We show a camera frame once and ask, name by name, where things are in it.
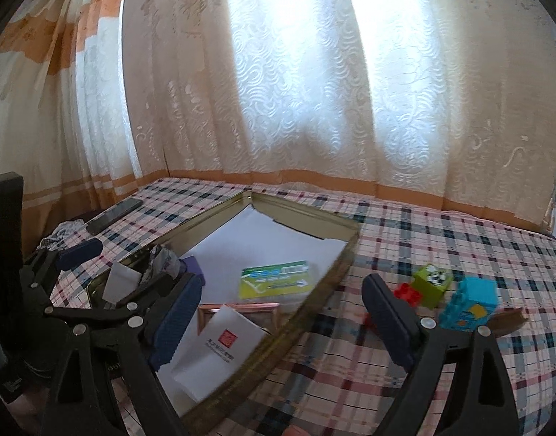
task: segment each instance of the screw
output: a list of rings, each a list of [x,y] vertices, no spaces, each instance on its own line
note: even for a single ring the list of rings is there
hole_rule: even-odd
[[[74,336],[80,336],[81,334],[84,334],[86,332],[86,325],[77,324],[76,326],[74,326],[72,332],[74,333]]]
[[[478,334],[480,336],[487,338],[492,334],[492,332],[490,331],[490,328],[488,328],[488,326],[482,325],[482,326],[478,326]]]
[[[129,318],[128,324],[131,328],[138,328],[143,323],[143,320],[140,316],[133,316]]]
[[[419,323],[427,330],[432,330],[436,327],[436,320],[433,318],[422,318]]]

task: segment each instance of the curtain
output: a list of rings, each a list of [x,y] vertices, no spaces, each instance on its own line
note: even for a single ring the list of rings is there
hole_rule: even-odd
[[[143,171],[544,226],[556,48],[537,0],[124,0],[123,73]]]
[[[150,180],[119,70],[121,2],[26,0],[1,34],[0,173],[24,177],[24,253]]]

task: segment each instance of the green toy block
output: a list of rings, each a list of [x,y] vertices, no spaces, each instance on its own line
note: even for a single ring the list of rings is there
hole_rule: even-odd
[[[450,287],[453,279],[452,274],[447,270],[428,264],[414,273],[411,287],[422,294],[421,304],[433,310]]]

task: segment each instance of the checkered fabric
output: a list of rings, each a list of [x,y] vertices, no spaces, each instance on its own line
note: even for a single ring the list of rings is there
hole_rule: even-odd
[[[244,185],[164,178],[134,196],[142,208],[98,237],[102,256],[61,276],[57,306],[88,306],[84,288],[115,260],[146,245]],[[498,344],[516,396],[523,434],[535,435],[556,406],[556,240],[460,213],[445,213],[346,193],[286,191],[254,185],[257,192],[353,218],[362,224],[356,259],[314,322],[266,380],[212,434],[280,435],[297,425],[311,435],[372,434],[390,407],[405,372],[363,325],[364,276],[378,271],[390,287],[426,263],[464,275],[494,278],[504,306],[522,307],[529,322]],[[84,229],[65,240],[87,239]],[[445,366],[419,434],[433,434],[454,368]],[[126,426],[142,434],[122,383],[114,382]]]

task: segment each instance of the red square logo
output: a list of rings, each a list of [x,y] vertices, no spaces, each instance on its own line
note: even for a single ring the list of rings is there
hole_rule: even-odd
[[[225,330],[222,332],[222,335],[219,336],[218,341],[226,346],[228,349],[231,348],[231,345],[237,339],[238,336],[233,334],[231,331]]]

